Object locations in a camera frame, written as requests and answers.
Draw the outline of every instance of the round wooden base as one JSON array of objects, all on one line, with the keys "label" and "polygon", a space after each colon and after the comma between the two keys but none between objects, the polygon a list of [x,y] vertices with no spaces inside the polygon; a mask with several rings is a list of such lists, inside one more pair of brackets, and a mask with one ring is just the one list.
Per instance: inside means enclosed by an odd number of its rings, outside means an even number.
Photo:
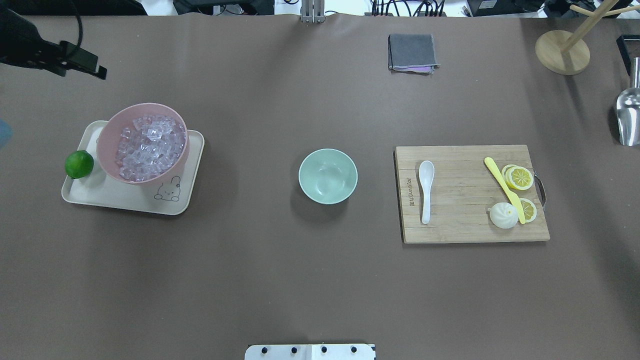
[{"label": "round wooden base", "polygon": [[591,57],[587,44],[578,42],[569,50],[561,53],[560,48],[572,33],[564,30],[553,30],[542,34],[536,41],[536,56],[549,70],[562,75],[576,75],[582,72]]}]

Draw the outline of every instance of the pink bowl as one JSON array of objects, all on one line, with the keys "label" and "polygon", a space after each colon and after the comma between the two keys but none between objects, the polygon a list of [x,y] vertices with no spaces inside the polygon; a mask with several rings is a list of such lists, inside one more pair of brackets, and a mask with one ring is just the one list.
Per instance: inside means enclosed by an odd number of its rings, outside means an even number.
[{"label": "pink bowl", "polygon": [[118,144],[120,143],[122,128],[127,126],[133,127],[133,120],[144,115],[164,115],[167,117],[173,117],[175,121],[182,124],[185,131],[187,130],[187,126],[180,114],[175,112],[174,109],[162,104],[155,104],[152,102],[137,104],[124,110],[120,110],[116,115],[113,115],[98,137],[98,163],[100,163],[100,167],[102,167],[109,176],[125,184],[143,185],[156,182],[159,183],[163,179],[166,179],[169,174],[172,174],[172,170],[184,168],[187,156],[189,155],[189,135],[187,134],[184,149],[182,150],[180,157],[172,167],[161,175],[145,181],[129,181],[120,176],[120,167],[116,164],[116,154],[118,153]]}]

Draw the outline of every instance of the white spoon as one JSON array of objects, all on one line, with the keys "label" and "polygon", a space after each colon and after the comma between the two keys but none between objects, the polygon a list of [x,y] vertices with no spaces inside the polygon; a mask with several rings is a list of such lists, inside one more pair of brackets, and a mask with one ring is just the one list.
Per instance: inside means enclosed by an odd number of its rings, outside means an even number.
[{"label": "white spoon", "polygon": [[431,183],[436,170],[433,163],[423,161],[418,170],[420,186],[422,187],[422,223],[428,224],[431,219]]}]

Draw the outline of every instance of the white garlic-shaped object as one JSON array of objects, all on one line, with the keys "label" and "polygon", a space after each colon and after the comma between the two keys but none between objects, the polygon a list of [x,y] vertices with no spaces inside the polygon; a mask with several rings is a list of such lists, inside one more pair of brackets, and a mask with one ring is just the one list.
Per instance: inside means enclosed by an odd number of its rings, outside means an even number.
[{"label": "white garlic-shaped object", "polygon": [[489,210],[491,222],[501,229],[511,229],[518,223],[518,211],[508,202],[499,202]]}]

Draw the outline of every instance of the ice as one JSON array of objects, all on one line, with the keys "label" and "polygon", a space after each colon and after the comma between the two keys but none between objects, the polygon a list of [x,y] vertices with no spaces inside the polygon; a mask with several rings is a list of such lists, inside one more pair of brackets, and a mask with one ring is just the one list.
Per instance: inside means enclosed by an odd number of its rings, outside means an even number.
[{"label": "ice", "polygon": [[186,143],[182,124],[165,115],[144,115],[133,120],[133,128],[121,133],[116,164],[120,176],[130,181],[153,179],[180,158]]}]

